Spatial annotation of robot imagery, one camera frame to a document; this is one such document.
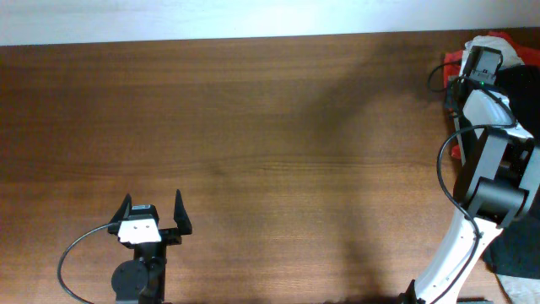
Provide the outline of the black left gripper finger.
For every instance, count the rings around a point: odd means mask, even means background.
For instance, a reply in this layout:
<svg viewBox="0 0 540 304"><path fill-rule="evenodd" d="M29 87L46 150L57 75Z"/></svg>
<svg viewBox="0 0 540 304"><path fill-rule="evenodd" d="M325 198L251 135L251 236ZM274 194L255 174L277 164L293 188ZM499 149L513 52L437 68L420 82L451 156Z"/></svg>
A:
<svg viewBox="0 0 540 304"><path fill-rule="evenodd" d="M110 220L110 224L116 224L122 222L127 216L132 208L132 197L128 193L123 199L119 209L115 212Z"/></svg>
<svg viewBox="0 0 540 304"><path fill-rule="evenodd" d="M177 189L175 192L175 207L173 219L181 235L184 236L192 234L192 223L186 212L181 196L181 191L179 189Z"/></svg>

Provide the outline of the black shorts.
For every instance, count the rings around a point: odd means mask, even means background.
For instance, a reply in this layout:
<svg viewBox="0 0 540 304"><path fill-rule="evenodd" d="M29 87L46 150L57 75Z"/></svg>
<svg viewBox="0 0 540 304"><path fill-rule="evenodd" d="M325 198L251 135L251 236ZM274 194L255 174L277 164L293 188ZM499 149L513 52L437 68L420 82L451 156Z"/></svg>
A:
<svg viewBox="0 0 540 304"><path fill-rule="evenodd" d="M453 196L476 220L503 229L484 261L496 273L539 277L539 68L496 74L458 89L464 167Z"/></svg>

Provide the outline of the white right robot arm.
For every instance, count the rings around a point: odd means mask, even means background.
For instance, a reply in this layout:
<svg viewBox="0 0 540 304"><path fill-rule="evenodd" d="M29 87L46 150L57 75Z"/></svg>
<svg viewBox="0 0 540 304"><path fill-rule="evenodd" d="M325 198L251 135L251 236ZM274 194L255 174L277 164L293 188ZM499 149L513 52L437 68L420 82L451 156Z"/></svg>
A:
<svg viewBox="0 0 540 304"><path fill-rule="evenodd" d="M456 211L435 257L400 303L456 303L485 249L538 197L539 143L500 85L504 60L500 49L470 46L447 87L456 115L450 138L469 145L454 187L441 188Z"/></svg>

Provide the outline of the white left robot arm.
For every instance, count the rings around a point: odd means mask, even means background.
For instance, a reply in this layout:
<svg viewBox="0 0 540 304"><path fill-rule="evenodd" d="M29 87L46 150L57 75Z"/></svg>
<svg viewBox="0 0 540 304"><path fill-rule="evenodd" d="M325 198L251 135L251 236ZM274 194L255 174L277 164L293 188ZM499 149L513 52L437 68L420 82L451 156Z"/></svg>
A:
<svg viewBox="0 0 540 304"><path fill-rule="evenodd" d="M116 303L163 303L167 248L182 244L192 234L181 192L175 192L172 228L159 228L159 215L152 204L134 205L127 195L112 216L107 232L117 237L133 258L121 263L111 276Z"/></svg>

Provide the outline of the red garment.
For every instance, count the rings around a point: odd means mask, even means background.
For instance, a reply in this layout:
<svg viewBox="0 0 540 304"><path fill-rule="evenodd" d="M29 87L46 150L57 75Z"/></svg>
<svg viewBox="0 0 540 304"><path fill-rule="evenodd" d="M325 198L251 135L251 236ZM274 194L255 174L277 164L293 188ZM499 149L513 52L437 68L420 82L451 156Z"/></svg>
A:
<svg viewBox="0 0 540 304"><path fill-rule="evenodd" d="M519 123L539 137L539 49L515 42L503 31L490 31L487 35L507 40L516 50L524 65L499 70L494 84L510 97L510 109ZM448 89L451 81L459 75L463 51L445 54L443 61L443 84Z"/></svg>

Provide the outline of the grey trousers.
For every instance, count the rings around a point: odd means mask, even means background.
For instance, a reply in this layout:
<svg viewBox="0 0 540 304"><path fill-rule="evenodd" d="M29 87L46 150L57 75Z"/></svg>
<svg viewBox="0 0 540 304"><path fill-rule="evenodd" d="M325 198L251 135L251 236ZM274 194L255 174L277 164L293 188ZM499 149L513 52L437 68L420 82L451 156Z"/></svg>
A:
<svg viewBox="0 0 540 304"><path fill-rule="evenodd" d="M464 168L454 197L503 230L483 260L513 303L539 302L539 142L506 129L481 128L466 118L457 130Z"/></svg>

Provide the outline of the white garment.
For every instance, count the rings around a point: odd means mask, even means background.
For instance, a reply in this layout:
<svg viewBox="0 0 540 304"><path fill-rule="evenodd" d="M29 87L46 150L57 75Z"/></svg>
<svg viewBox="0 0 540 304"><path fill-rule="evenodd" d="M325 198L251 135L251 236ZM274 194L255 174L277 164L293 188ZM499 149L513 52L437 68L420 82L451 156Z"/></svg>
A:
<svg viewBox="0 0 540 304"><path fill-rule="evenodd" d="M478 35L474 37L471 41L465 43L465 49L462 53L462 64L459 75L463 74L467 58L473 46L486 46L501 51L503 56L503 62L500 65L499 70L524 65L524 62L518 56L515 48L507 40L491 35Z"/></svg>

